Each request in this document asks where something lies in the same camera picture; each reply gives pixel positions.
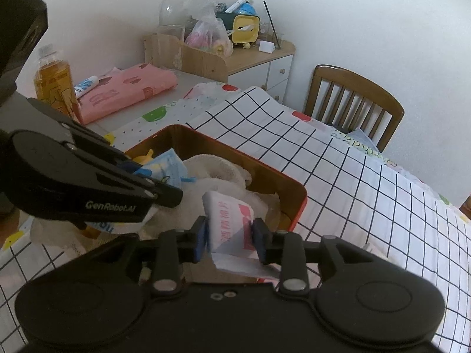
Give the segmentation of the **clear plastic bag with toys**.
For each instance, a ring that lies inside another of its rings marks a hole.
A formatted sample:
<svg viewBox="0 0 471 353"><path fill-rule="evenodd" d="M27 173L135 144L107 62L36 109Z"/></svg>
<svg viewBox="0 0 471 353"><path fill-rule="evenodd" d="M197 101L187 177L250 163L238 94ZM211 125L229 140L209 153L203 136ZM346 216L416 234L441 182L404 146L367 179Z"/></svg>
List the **clear plastic bag with toys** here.
<svg viewBox="0 0 471 353"><path fill-rule="evenodd" d="M233 45L223 21L214 18L212 21L199 20L184 43L194 49L229 57L233 53Z"/></svg>

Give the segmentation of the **red tin box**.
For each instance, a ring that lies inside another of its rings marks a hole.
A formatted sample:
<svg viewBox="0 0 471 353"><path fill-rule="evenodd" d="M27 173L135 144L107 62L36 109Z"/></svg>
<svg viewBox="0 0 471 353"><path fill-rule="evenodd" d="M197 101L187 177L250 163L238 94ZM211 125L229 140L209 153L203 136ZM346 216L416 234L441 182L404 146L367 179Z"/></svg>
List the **red tin box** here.
<svg viewBox="0 0 471 353"><path fill-rule="evenodd" d="M203 195L214 190L247 203L271 230L293 230L305 209L307 193L293 178L226 144L183 125L170 125L125 154L131 158L172 149L183 161L192 182L182 184L181 203L171 209L154 206L142 223L101 227L101 239L137 233L142 240L170 229L189 229L204 214Z"/></svg>

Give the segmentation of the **small white blue tube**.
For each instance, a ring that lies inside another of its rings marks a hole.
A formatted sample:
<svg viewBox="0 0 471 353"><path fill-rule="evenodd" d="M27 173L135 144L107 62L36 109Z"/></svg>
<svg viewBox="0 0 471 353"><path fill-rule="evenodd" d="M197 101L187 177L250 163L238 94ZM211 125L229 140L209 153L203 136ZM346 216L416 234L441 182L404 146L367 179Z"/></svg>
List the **small white blue tube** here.
<svg viewBox="0 0 471 353"><path fill-rule="evenodd" d="M77 99L80 99L84 94L86 94L91 89L94 89L99 83L99 78L97 76L90 76L84 81L79 82L74 86L74 91Z"/></svg>

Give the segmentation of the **blue pouch with strap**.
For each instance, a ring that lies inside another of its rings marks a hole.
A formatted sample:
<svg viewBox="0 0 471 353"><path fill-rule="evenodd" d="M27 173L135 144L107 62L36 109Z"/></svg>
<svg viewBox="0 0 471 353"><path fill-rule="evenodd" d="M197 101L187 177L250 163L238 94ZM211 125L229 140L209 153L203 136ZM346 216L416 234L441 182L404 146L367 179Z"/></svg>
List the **blue pouch with strap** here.
<svg viewBox="0 0 471 353"><path fill-rule="evenodd" d="M183 183L197 180L196 177L188 174L187 167L172 148L150 160L134 174L155 179L179 189L182 188Z"/></svg>

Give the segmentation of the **pink folded cloth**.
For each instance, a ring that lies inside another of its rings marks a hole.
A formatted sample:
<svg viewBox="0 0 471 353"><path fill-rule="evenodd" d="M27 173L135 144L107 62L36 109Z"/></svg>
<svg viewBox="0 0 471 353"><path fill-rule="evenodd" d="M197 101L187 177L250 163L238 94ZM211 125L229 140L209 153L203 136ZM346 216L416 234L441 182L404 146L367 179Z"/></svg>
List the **pink folded cloth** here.
<svg viewBox="0 0 471 353"><path fill-rule="evenodd" d="M82 124L87 125L121 109L173 89L177 76L168 69L144 63L102 77L80 98Z"/></svg>

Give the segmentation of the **glass vase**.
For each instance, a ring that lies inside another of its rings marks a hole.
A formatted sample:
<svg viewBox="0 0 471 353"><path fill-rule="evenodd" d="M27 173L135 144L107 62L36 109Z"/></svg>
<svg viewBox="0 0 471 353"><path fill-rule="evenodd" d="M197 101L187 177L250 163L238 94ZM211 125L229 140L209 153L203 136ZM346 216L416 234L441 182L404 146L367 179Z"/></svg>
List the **glass vase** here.
<svg viewBox="0 0 471 353"><path fill-rule="evenodd" d="M189 13L190 1L191 0L162 0L160 4L159 25L188 27L192 22Z"/></svg>

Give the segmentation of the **white wooden cabinet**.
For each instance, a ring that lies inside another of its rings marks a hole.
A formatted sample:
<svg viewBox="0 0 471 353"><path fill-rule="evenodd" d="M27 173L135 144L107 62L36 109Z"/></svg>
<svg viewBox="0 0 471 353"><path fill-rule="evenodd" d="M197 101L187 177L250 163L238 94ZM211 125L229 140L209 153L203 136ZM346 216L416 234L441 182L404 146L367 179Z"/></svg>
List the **white wooden cabinet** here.
<svg viewBox="0 0 471 353"><path fill-rule="evenodd" d="M209 80L227 82L240 89L258 86L279 103L283 102L295 56L295 45L282 41L280 49L268 54L257 46L234 48L223 57L187 46L174 36L144 37L145 61L156 67L174 69Z"/></svg>

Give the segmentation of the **checkered white tablecloth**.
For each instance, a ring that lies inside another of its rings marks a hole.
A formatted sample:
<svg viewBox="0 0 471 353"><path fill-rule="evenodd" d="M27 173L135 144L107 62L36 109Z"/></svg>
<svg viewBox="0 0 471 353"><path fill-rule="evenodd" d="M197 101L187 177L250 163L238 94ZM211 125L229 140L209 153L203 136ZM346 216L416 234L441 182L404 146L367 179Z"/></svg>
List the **checkered white tablecloth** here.
<svg viewBox="0 0 471 353"><path fill-rule="evenodd" d="M199 280L176 234L1 258L3 352L468 352L470 223L258 89L188 124L300 182L280 278Z"/></svg>

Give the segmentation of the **white pink tissue pack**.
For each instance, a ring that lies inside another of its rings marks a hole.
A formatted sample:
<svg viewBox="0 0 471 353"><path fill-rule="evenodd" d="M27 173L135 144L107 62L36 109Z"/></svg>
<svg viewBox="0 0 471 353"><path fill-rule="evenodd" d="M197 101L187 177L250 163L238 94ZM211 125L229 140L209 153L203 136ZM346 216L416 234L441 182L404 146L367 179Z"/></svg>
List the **white pink tissue pack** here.
<svg viewBox="0 0 471 353"><path fill-rule="evenodd" d="M208 191L203 195L208 224L208 252L217 269L245 277L277 279L280 270L260 263L251 239L253 209L230 196Z"/></svg>

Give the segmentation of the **yellow plush duck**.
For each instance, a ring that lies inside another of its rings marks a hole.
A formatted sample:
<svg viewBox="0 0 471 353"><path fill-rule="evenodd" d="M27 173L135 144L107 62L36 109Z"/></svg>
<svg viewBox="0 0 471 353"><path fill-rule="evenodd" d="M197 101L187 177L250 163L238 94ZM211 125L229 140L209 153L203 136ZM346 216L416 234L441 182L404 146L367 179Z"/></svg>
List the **yellow plush duck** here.
<svg viewBox="0 0 471 353"><path fill-rule="evenodd" d="M138 155L132 160L133 162L139 165L139 168L144 168L145 166L148 166L148 164L154 160L154 150L149 149L146 154Z"/></svg>

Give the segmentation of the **amber drink bottle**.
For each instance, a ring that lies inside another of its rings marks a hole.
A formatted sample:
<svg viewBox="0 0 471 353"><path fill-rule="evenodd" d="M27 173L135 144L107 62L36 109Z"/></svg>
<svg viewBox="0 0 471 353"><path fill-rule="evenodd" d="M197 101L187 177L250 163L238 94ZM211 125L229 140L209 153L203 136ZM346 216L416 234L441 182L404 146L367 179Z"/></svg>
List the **amber drink bottle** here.
<svg viewBox="0 0 471 353"><path fill-rule="evenodd" d="M81 123L69 62L52 44L42 46L38 56L38 69L34 76L37 99Z"/></svg>

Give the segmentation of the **brown wooden chair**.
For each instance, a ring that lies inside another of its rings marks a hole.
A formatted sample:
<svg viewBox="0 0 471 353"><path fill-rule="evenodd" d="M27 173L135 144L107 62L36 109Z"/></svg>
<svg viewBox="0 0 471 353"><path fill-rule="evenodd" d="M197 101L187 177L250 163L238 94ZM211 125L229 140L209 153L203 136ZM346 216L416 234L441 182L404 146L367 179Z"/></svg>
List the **brown wooden chair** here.
<svg viewBox="0 0 471 353"><path fill-rule="evenodd" d="M363 131L384 151L405 110L392 94L364 76L334 65L317 65L304 114L344 134Z"/></svg>

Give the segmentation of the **yellow tissue box clock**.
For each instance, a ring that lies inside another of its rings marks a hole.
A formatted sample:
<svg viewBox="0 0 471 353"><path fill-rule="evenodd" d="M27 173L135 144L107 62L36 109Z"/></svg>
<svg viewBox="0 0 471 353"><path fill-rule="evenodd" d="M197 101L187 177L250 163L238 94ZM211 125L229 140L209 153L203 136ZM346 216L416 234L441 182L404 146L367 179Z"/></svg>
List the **yellow tissue box clock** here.
<svg viewBox="0 0 471 353"><path fill-rule="evenodd" d="M253 44L259 37L260 19L256 15L237 14L233 20L231 40L234 45Z"/></svg>

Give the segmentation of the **cream white cloth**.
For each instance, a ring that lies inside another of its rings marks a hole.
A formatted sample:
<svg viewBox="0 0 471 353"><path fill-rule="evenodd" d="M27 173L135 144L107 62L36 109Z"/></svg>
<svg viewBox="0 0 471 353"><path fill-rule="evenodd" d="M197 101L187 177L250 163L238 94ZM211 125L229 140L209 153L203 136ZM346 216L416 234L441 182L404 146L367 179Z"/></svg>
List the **cream white cloth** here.
<svg viewBox="0 0 471 353"><path fill-rule="evenodd" d="M252 183L250 173L241 166L216 155L196 155L184 161L195 182L182 184L183 198L175 208L155 206L154 215L138 232L144 239L155 239L171 229L189 229L193 222L204 215L203 195L210 191L231 196L247 203L257 218L265 220L270 230L278 228L281 217L277 194L262 194L248 190Z"/></svg>

